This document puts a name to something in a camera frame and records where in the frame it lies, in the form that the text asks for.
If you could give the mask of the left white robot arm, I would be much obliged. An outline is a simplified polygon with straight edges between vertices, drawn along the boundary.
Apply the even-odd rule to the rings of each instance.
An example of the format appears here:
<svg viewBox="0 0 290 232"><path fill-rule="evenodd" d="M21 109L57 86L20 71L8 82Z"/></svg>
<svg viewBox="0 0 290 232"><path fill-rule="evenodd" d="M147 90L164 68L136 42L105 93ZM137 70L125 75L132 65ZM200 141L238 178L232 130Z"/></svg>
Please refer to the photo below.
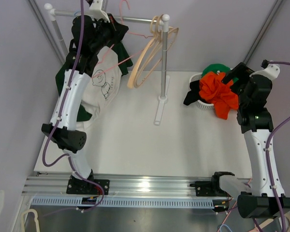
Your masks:
<svg viewBox="0 0 290 232"><path fill-rule="evenodd" d="M112 14L108 19L92 19L89 15L72 22L73 39L65 61L64 81L50 123L42 125L47 142L55 143L68 157L72 176L79 179L77 188L84 194L94 190L92 169L84 153L87 134L76 129L81 100L98 63L98 53L108 44L118 44L129 28L118 23Z"/></svg>

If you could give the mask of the orange t shirt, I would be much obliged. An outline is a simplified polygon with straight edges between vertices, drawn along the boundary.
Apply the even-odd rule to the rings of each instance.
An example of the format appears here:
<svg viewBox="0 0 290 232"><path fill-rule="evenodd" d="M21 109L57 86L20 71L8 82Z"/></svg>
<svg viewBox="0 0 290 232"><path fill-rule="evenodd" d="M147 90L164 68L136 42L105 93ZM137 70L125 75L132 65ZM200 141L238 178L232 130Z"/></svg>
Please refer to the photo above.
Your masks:
<svg viewBox="0 0 290 232"><path fill-rule="evenodd" d="M237 95L230 89L233 81L229 84L222 83L225 75L224 72L209 72L204 75L199 83L199 95L207 103L213 104L218 118L227 120L230 110L237 110L239 103Z"/></svg>

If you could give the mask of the black t shirt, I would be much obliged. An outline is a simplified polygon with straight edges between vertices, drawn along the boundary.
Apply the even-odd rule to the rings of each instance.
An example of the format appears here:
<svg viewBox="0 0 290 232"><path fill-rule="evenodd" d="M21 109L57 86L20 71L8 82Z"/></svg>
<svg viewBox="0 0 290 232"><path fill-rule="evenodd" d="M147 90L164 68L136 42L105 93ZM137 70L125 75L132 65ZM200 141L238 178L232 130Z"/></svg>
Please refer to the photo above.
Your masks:
<svg viewBox="0 0 290 232"><path fill-rule="evenodd" d="M190 91L187 93L183 104L188 106L196 101L200 101L200 81L192 81L189 84Z"/></svg>

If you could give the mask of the pink wire hanger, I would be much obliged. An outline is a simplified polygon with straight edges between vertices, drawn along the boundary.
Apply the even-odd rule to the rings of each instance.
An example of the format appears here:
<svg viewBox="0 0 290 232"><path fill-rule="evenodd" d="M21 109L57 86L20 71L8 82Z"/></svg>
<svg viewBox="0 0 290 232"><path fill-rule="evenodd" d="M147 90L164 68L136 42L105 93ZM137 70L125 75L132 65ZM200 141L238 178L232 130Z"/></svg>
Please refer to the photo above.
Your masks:
<svg viewBox="0 0 290 232"><path fill-rule="evenodd" d="M129 3L128 0L120 0L120 2L119 2L119 16L120 16L120 22L121 22L121 24L124 24L123 23L123 14L122 14L123 2L125 2L128 10L131 9L130 3ZM144 39L152 39L153 38L153 35L144 35L144 34L135 33L135 32L131 32L131 31L128 31L125 34L125 36L128 36L128 37L130 37L130 36L136 36L136 37L140 37L140 38L142 37ZM103 72L99 72L98 74L108 73L108 72L110 72L111 70L113 70L113 69L115 69L117 67L120 70L121 70L121 68L125 68L124 71L121 70L122 75L128 74L128 68L133 65L133 62L132 62L131 59L143 51L143 48L142 48L141 50L137 51L134 54L129 54L127 52L126 48L125 48L124 42L121 41L117 45L111 44L111 46L108 48L107 52L103 55L102 61L99 61L98 64L103 64L104 63L105 58L107 57L107 55L109 54L109 52L111 51L111 49L113 49L114 47L115 48L118 48L117 50L115 49L115 51L120 51L120 53L118 55L118 59L119 59L118 63L115 64L115 65L113 65L110 68L107 68ZM92 79L93 78L97 78L98 77L98 74L94 74L93 77L92 77Z"/></svg>

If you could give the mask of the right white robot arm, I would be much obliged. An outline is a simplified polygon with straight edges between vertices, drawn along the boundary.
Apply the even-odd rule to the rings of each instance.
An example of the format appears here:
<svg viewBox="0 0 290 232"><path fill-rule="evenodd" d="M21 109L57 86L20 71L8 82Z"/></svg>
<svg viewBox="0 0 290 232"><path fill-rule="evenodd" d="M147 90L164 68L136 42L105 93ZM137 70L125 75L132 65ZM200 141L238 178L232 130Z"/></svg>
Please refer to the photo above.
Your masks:
<svg viewBox="0 0 290 232"><path fill-rule="evenodd" d="M221 175L210 184L213 194L227 192L236 197L240 216L253 219L282 217L290 211L290 197L286 197L276 169L272 116L265 107L280 68L268 60L261 67L255 72L241 62L222 79L224 84L238 79L230 89L238 96L237 121L248 150L252 184L243 184L233 174Z"/></svg>

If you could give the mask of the dark green t shirt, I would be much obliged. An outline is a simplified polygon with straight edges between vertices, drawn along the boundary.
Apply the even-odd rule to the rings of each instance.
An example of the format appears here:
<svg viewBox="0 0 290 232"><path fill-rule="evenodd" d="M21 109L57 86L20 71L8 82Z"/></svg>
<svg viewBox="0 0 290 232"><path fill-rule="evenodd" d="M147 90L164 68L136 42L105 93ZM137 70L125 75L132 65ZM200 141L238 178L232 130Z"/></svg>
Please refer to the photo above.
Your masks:
<svg viewBox="0 0 290 232"><path fill-rule="evenodd" d="M93 78L83 93L77 115L76 129L84 131L102 115L119 91L121 77L133 65L123 43L107 45L97 55Z"/></svg>

